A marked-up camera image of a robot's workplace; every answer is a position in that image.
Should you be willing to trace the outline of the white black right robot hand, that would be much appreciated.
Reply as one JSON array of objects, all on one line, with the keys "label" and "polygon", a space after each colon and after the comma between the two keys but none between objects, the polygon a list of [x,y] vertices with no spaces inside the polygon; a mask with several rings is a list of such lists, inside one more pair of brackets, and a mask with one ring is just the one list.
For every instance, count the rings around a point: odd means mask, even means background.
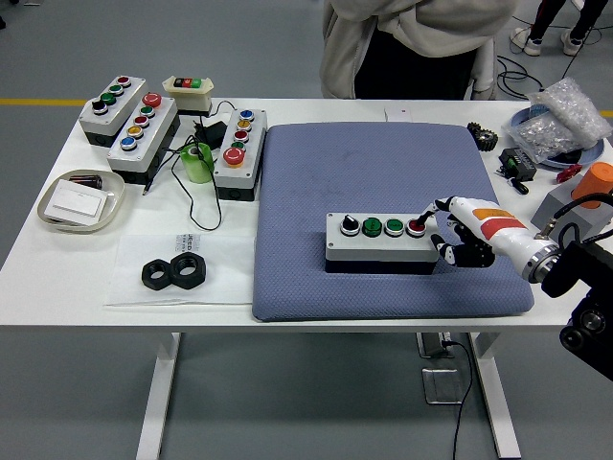
[{"label": "white black right robot hand", "polygon": [[435,248],[449,265],[488,267],[497,255],[505,255],[518,274],[527,277],[532,269],[531,258],[556,249],[551,241],[537,239],[520,220],[497,203],[477,198],[436,199],[417,219],[416,225],[424,225],[438,211],[449,214],[450,226],[462,241],[451,245],[437,234],[431,236]]}]

